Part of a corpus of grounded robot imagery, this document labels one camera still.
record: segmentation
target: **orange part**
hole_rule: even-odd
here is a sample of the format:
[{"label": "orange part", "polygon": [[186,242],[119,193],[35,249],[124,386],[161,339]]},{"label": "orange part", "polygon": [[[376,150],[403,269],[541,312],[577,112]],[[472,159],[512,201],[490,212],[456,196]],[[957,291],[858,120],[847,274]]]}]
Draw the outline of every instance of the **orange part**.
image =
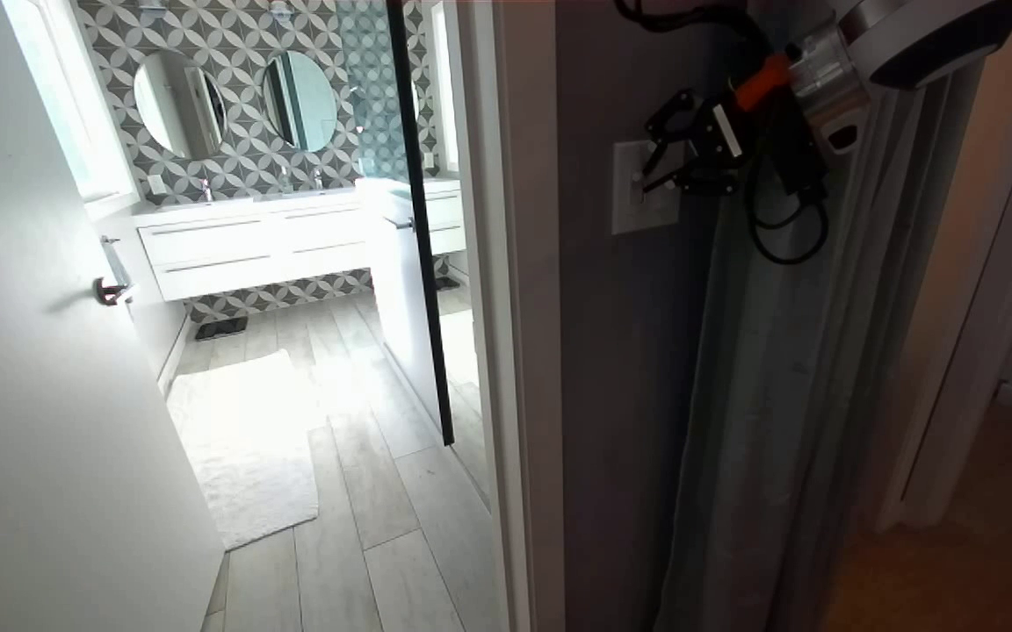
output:
[{"label": "orange part", "polygon": [[790,88],[790,61],[786,54],[766,54],[758,72],[733,88],[736,108],[755,112],[780,88]]}]

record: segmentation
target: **cable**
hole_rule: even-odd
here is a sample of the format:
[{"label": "cable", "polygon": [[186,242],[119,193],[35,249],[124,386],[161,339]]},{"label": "cable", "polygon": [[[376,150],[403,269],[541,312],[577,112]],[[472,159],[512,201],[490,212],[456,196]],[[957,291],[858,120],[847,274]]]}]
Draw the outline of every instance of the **cable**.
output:
[{"label": "cable", "polygon": [[829,217],[825,217],[825,205],[820,201],[816,203],[798,201],[794,217],[800,217],[808,205],[820,212],[820,238],[798,256],[777,256],[758,235],[766,229],[758,224],[755,205],[748,205],[748,235],[750,235],[750,245],[758,249],[763,258],[780,262],[780,265],[798,265],[798,262],[816,258],[816,251],[823,251],[825,235],[829,235]]},{"label": "cable", "polygon": [[763,29],[750,20],[748,10],[731,8],[731,3],[705,3],[705,8],[687,8],[677,15],[647,15],[644,0],[613,0],[617,15],[637,20],[647,30],[677,30],[687,24],[720,24],[731,29],[733,35],[740,35],[745,43],[750,43],[758,47],[758,54],[774,51],[774,43],[763,35]]},{"label": "cable", "polygon": [[[798,262],[808,262],[829,238],[829,212],[825,212],[825,203],[823,196],[798,196],[798,205],[786,212],[786,217],[777,217],[777,219],[766,219],[755,212],[755,186],[758,186],[758,159],[750,160],[748,168],[748,186],[745,186],[745,212],[748,212],[748,238],[750,245],[758,249],[763,258],[769,262],[780,262],[780,265],[798,265]],[[820,238],[798,251],[798,256],[777,256],[766,242],[763,242],[763,232],[784,232],[790,229],[794,219],[800,219],[804,209],[816,209],[820,212]]]}]

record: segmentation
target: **light switch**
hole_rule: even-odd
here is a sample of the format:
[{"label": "light switch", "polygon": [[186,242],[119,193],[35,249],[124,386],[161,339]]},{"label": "light switch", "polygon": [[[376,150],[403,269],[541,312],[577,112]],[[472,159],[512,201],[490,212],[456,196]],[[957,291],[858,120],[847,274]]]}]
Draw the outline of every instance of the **light switch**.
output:
[{"label": "light switch", "polygon": [[617,140],[612,147],[612,235],[677,224],[681,193],[658,186],[644,193],[647,140]]}]

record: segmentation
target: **round mirror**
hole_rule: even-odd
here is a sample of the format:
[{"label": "round mirror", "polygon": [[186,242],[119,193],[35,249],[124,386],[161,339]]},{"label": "round mirror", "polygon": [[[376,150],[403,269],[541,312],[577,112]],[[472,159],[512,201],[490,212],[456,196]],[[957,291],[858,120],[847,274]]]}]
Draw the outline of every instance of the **round mirror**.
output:
[{"label": "round mirror", "polygon": [[283,51],[263,70],[263,112],[280,140],[321,150],[338,126],[338,99],[315,59]]},{"label": "round mirror", "polygon": [[150,135],[181,159],[222,150],[223,106],[214,79],[174,51],[153,51],[133,72],[133,106]]}]

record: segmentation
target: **black metal frame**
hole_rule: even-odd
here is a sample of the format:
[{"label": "black metal frame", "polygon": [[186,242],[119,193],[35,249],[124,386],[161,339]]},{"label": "black metal frame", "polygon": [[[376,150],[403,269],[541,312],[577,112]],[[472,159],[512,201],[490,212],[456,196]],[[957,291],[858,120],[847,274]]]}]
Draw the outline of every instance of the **black metal frame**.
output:
[{"label": "black metal frame", "polygon": [[400,129],[403,129],[403,163],[408,163],[408,193],[411,193],[411,224],[421,256],[426,306],[427,306],[427,338],[433,338],[433,368],[434,368],[434,400],[439,400],[439,431],[444,445],[453,445],[453,414],[445,393],[445,358],[439,332],[439,301],[434,301],[434,274],[433,274],[433,229],[427,229],[427,196],[426,196],[426,160],[415,122],[411,99],[411,61],[408,61],[408,30],[403,30],[403,3],[385,0],[389,46],[393,46],[393,72],[398,72],[398,102],[400,102]]}]

